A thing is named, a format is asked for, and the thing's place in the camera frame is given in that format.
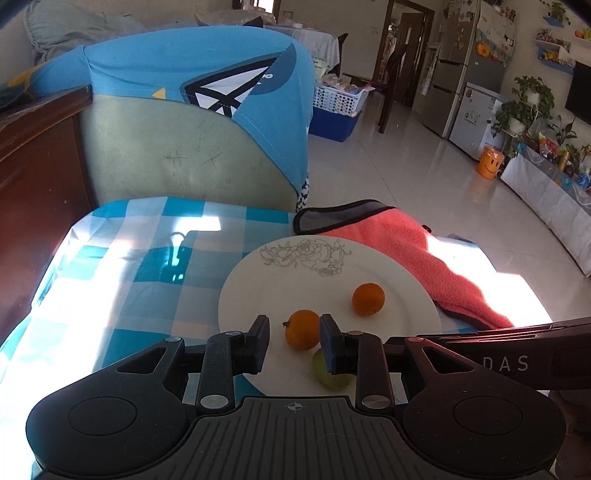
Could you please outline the person right hand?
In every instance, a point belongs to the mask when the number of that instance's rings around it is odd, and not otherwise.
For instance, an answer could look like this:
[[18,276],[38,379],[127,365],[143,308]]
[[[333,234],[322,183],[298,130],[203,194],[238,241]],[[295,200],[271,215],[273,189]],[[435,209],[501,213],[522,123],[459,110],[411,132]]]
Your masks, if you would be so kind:
[[555,474],[559,479],[590,478],[590,391],[551,391],[549,398],[562,411],[567,432],[556,458]]

